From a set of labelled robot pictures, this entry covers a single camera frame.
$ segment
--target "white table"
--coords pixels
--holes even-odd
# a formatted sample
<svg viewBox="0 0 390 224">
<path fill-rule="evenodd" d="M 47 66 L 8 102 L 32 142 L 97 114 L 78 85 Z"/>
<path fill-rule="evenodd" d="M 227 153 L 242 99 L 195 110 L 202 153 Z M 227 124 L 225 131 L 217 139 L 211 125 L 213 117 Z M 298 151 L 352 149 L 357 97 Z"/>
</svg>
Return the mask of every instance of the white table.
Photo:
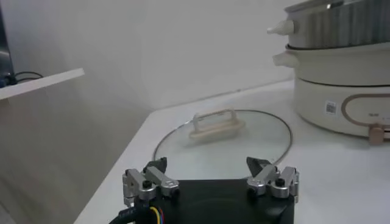
<svg viewBox="0 0 390 224">
<path fill-rule="evenodd" d="M 390 144 L 370 147 L 366 139 L 308 124 L 293 112 L 292 93 L 293 82 L 288 81 L 152 113 L 75 224 L 107 224 L 125 208 L 126 169 L 142 169 L 160 140 L 194 113 L 229 107 L 270 112 L 290 125 L 294 143 L 279 166 L 294 166 L 300 172 L 296 223 L 389 223 Z"/>
</svg>

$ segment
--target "black cable cord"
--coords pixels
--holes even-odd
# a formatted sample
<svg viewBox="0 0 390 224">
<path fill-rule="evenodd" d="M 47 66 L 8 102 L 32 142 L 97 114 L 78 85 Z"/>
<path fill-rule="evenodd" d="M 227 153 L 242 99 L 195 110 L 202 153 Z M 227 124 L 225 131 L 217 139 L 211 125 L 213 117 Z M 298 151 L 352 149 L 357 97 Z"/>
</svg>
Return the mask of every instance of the black cable cord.
<svg viewBox="0 0 390 224">
<path fill-rule="evenodd" d="M 120 211 L 118 216 L 115 217 L 115 219 L 113 219 L 109 224 L 127 224 L 134 222 L 137 215 L 137 209 L 135 207 L 131 207 Z"/>
<path fill-rule="evenodd" d="M 24 78 L 24 79 L 19 79 L 17 80 L 17 82 L 23 82 L 23 81 L 27 81 L 27 80 L 36 80 L 36 79 L 42 79 L 42 78 Z"/>
<path fill-rule="evenodd" d="M 18 76 L 18 75 L 22 75 L 22 74 L 34 74 L 34 75 L 37 75 L 37 76 L 43 78 L 43 75 L 41 75 L 41 74 L 39 74 L 39 73 L 37 73 L 37 72 L 29 72 L 29 71 L 18 72 L 18 73 L 15 74 L 15 77 Z"/>
</svg>

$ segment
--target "yellow wire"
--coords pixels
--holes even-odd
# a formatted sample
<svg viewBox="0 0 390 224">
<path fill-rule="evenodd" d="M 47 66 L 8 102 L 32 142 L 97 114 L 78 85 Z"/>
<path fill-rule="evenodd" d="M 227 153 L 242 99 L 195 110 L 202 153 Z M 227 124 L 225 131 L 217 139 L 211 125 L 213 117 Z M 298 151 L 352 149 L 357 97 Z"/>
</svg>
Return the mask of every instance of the yellow wire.
<svg viewBox="0 0 390 224">
<path fill-rule="evenodd" d="M 160 224 L 160 213 L 158 213 L 157 208 L 155 208 L 155 207 L 150 207 L 150 209 L 151 209 L 152 211 L 154 211 L 154 213 L 156 213 L 156 216 L 157 216 L 157 224 Z"/>
</svg>

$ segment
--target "glass pot lid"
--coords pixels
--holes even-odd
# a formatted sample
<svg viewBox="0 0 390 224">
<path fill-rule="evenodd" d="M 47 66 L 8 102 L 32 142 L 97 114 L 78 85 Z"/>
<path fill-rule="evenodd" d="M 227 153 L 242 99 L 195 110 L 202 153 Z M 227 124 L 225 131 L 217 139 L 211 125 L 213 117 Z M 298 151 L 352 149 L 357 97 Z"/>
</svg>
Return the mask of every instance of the glass pot lid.
<svg viewBox="0 0 390 224">
<path fill-rule="evenodd" d="M 228 109 L 195 115 L 163 138 L 153 159 L 167 157 L 165 174 L 176 180 L 245 178 L 248 156 L 275 164 L 292 140 L 286 122 L 273 114 Z"/>
</svg>

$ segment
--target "barcode sticker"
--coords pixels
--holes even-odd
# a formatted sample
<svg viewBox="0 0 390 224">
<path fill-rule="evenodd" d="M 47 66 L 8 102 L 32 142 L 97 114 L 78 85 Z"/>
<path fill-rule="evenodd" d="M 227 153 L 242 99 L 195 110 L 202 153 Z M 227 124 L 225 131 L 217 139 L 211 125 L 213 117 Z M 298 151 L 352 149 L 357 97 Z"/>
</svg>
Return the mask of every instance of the barcode sticker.
<svg viewBox="0 0 390 224">
<path fill-rule="evenodd" d="M 337 103 L 334 103 L 331 101 L 326 101 L 325 114 L 336 115 L 337 114 Z"/>
</svg>

